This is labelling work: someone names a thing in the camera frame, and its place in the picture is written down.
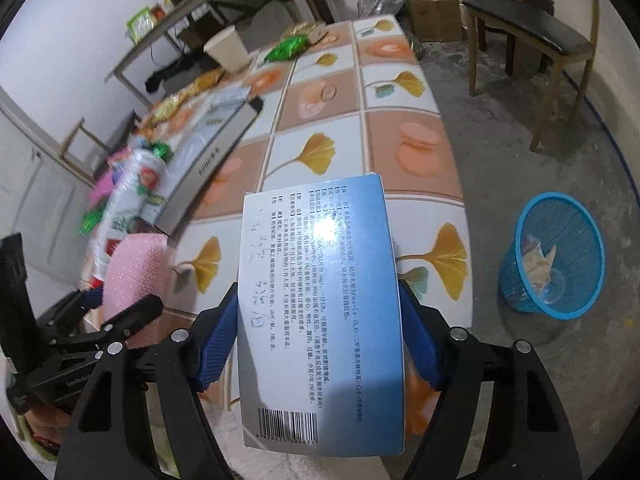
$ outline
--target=metal screw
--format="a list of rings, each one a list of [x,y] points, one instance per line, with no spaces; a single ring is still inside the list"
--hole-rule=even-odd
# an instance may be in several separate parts
[[[451,329],[449,335],[456,341],[464,341],[466,339],[466,330],[464,328],[460,328],[459,326],[455,326]]]
[[[116,341],[107,346],[107,352],[111,355],[116,355],[120,350],[122,350],[122,343],[120,341]]]
[[[184,341],[189,337],[189,331],[183,328],[179,328],[178,330],[174,330],[171,334],[171,341],[175,341],[179,343],[180,341]]]
[[[521,339],[516,343],[516,349],[522,354],[528,354],[529,352],[531,352],[531,345]]]

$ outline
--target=barcode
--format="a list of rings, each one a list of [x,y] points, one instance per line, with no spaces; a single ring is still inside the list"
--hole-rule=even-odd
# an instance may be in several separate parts
[[[260,436],[294,444],[317,444],[318,421],[310,412],[283,412],[258,408]]]

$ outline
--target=pink sponge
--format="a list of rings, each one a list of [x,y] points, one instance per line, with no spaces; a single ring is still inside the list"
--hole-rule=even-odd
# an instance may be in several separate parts
[[[166,242],[166,235],[133,234],[116,247],[102,292],[104,320],[111,319],[147,294],[155,294],[164,300],[169,271]],[[156,319],[129,338],[127,346],[135,348],[157,343],[159,321]]]

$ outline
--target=black chair seat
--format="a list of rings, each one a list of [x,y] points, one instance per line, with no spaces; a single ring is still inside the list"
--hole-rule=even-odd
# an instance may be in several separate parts
[[[523,31],[562,56],[593,54],[595,51],[582,34],[529,4],[516,0],[465,0],[463,3]]]

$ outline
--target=concrete floor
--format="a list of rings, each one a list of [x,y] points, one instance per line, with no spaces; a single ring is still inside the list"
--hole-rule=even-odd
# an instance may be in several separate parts
[[[474,277],[472,333],[509,346],[531,341],[567,412],[588,478],[626,428],[640,404],[640,215],[613,146],[582,104],[566,129],[575,91],[563,81],[540,153],[528,149],[547,75],[533,70],[512,80],[504,73],[503,36],[488,35],[478,64],[478,89],[468,94],[465,43],[427,44],[423,69],[442,113],[465,194]],[[582,317],[561,322],[518,314],[497,294],[501,259],[524,205],[548,190],[578,199],[598,223],[607,253],[600,298]],[[460,473],[475,470],[484,440],[490,390],[481,396]],[[399,457],[385,457],[401,478],[418,438]]]

